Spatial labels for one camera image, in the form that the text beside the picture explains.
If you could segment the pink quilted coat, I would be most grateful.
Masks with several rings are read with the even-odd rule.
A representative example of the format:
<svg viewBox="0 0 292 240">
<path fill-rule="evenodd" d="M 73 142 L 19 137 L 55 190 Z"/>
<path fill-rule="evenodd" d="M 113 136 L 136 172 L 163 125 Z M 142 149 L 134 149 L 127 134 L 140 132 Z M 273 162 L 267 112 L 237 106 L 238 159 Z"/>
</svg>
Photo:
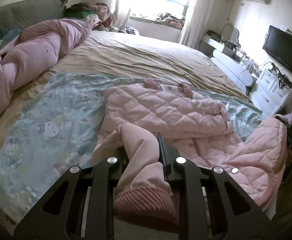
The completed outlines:
<svg viewBox="0 0 292 240">
<path fill-rule="evenodd" d="M 99 163 L 121 146 L 129 159 L 115 192 L 116 215 L 177 222 L 171 187 L 159 162 L 158 133 L 197 166 L 225 169 L 263 210 L 277 193 L 286 158 L 287 129 L 276 117 L 266 118 L 241 141 L 225 105 L 184 84 L 145 79 L 108 88 L 104 99 L 105 118 L 92 161 Z"/>
</svg>

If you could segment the clothes on window sill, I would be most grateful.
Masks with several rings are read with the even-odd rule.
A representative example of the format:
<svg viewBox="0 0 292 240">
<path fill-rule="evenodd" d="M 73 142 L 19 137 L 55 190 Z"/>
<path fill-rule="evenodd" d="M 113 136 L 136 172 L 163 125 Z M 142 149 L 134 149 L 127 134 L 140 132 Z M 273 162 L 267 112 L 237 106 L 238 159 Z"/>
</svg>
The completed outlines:
<svg viewBox="0 0 292 240">
<path fill-rule="evenodd" d="M 163 22 L 165 25 L 170 27 L 182 29 L 186 18 L 183 15 L 173 15 L 168 12 L 162 12 L 157 15 L 156 20 Z"/>
</svg>

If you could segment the pile of clothes by bed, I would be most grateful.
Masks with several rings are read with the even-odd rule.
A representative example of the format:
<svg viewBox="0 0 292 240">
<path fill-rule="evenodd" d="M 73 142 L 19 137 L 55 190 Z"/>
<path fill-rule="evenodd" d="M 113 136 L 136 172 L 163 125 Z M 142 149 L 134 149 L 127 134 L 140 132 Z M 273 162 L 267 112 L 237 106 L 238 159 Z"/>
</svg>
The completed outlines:
<svg viewBox="0 0 292 240">
<path fill-rule="evenodd" d="M 130 26 L 112 27 L 110 8 L 105 3 L 97 3 L 96 5 L 77 3 L 67 8 L 64 16 L 66 18 L 76 18 L 90 23 L 92 25 L 92 30 L 139 35 L 139 31 Z"/>
</svg>

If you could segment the green cartoon print blanket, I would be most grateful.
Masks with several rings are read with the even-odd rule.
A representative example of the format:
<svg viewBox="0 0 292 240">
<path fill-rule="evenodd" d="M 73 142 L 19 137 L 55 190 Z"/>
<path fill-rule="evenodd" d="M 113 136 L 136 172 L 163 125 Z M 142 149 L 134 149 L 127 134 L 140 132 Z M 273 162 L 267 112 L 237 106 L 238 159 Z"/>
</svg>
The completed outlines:
<svg viewBox="0 0 292 240">
<path fill-rule="evenodd" d="M 19 223 L 70 167 L 97 165 L 92 155 L 105 118 L 104 91 L 142 83 L 145 79 L 166 85 L 187 85 L 150 77 L 52 75 L 22 107 L 0 148 L 0 208 L 4 213 Z M 246 141 L 263 120 L 261 111 L 250 103 L 189 88 L 225 105 L 241 141 Z"/>
</svg>

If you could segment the white drawer cabinet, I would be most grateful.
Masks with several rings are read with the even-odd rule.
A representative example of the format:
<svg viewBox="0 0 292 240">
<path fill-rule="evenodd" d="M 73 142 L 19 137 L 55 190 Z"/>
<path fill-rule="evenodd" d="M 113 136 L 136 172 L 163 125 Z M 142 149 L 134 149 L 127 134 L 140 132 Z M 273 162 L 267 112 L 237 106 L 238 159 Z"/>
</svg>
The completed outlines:
<svg viewBox="0 0 292 240">
<path fill-rule="evenodd" d="M 250 95 L 250 100 L 264 118 L 267 118 L 286 107 L 292 98 L 292 89 L 280 82 L 269 69 L 262 73 L 255 82 Z"/>
</svg>

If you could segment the white dressing table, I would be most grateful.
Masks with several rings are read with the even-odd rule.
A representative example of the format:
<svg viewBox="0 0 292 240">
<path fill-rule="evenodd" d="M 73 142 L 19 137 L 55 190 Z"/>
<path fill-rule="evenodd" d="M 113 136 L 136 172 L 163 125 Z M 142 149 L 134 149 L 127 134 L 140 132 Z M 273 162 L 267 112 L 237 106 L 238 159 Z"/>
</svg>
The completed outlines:
<svg viewBox="0 0 292 240">
<path fill-rule="evenodd" d="M 207 51 L 208 47 L 212 51 L 209 56 L 211 61 L 217 65 L 231 81 L 235 83 L 243 94 L 248 96 L 255 84 L 256 79 L 246 67 L 242 66 L 231 57 L 235 55 L 234 51 L 204 35 L 199 48 L 202 52 L 204 52 L 203 49 L 205 48 Z"/>
</svg>

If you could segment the beige bed sheet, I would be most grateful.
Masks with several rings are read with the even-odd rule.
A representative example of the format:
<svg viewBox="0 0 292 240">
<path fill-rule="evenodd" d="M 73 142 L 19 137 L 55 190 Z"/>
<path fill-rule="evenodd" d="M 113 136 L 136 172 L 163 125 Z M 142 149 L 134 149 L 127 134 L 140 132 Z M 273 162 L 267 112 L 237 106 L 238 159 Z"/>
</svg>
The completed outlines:
<svg viewBox="0 0 292 240">
<path fill-rule="evenodd" d="M 56 66 L 31 77 L 12 93 L 0 115 L 0 148 L 22 107 L 57 72 L 105 74 L 118 77 L 152 77 L 224 94 L 250 102 L 202 52 L 178 43 L 139 35 L 92 31 L 82 44 L 59 59 Z"/>
</svg>

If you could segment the rolled pink duvet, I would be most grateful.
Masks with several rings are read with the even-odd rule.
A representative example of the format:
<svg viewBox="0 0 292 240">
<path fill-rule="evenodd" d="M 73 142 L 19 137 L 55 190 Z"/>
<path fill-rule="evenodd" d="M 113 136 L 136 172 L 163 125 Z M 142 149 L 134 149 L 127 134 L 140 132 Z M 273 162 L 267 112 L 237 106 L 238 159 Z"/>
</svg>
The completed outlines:
<svg viewBox="0 0 292 240">
<path fill-rule="evenodd" d="M 53 68 L 60 57 L 84 42 L 91 30 L 91 24 L 78 19 L 47 20 L 0 45 L 0 115 L 15 90 Z"/>
</svg>

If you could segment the vanity mirror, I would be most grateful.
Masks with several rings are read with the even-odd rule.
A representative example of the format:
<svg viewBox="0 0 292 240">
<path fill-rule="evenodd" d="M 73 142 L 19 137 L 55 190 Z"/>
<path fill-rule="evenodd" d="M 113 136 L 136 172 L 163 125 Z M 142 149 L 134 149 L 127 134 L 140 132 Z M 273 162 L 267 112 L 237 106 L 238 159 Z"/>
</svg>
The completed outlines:
<svg viewBox="0 0 292 240">
<path fill-rule="evenodd" d="M 224 25 L 220 35 L 222 36 L 223 42 L 229 41 L 235 45 L 239 43 L 239 30 L 231 23 Z"/>
</svg>

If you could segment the right white curtain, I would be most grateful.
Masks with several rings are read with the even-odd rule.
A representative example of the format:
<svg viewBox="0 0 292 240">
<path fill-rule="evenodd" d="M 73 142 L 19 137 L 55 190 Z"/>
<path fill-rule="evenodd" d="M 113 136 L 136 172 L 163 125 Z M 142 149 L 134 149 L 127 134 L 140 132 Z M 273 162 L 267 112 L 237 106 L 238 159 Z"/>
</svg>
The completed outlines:
<svg viewBox="0 0 292 240">
<path fill-rule="evenodd" d="M 179 44 L 198 49 L 214 0 L 190 0 Z"/>
</svg>

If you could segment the white curtain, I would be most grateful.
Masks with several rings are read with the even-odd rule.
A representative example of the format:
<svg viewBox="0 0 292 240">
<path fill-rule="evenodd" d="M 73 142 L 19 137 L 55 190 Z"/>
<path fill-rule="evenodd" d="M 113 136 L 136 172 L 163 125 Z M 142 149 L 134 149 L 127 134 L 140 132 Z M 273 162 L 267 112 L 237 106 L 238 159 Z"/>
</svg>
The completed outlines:
<svg viewBox="0 0 292 240">
<path fill-rule="evenodd" d="M 198 49 L 214 0 L 190 0 L 179 44 Z"/>
<path fill-rule="evenodd" d="M 111 26 L 113 28 L 124 27 L 131 14 L 132 0 L 111 0 Z"/>
</svg>

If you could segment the grey padded headboard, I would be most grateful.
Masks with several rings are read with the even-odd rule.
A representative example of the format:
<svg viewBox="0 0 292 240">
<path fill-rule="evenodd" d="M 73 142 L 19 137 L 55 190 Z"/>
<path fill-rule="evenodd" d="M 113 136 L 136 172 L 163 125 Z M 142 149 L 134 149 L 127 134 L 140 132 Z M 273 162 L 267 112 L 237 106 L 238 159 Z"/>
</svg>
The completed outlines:
<svg viewBox="0 0 292 240">
<path fill-rule="evenodd" d="M 0 29 L 25 29 L 64 17 L 68 0 L 24 0 L 0 7 Z"/>
</svg>

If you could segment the left white curtain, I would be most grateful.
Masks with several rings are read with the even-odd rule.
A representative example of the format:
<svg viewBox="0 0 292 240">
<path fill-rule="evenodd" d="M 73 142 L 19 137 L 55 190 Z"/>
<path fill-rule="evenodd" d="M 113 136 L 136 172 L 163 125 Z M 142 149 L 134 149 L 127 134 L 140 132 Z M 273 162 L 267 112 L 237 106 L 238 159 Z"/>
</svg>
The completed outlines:
<svg viewBox="0 0 292 240">
<path fill-rule="evenodd" d="M 131 14 L 132 0 L 111 0 L 111 26 L 113 28 L 124 27 Z"/>
</svg>

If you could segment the black wall television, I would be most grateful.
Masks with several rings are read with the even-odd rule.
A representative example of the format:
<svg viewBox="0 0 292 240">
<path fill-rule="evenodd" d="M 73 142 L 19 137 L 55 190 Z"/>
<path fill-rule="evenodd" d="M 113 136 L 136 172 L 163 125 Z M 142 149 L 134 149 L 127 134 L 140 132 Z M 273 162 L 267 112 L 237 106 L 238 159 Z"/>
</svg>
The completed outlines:
<svg viewBox="0 0 292 240">
<path fill-rule="evenodd" d="M 263 50 L 292 72 L 292 35 L 270 25 Z"/>
</svg>

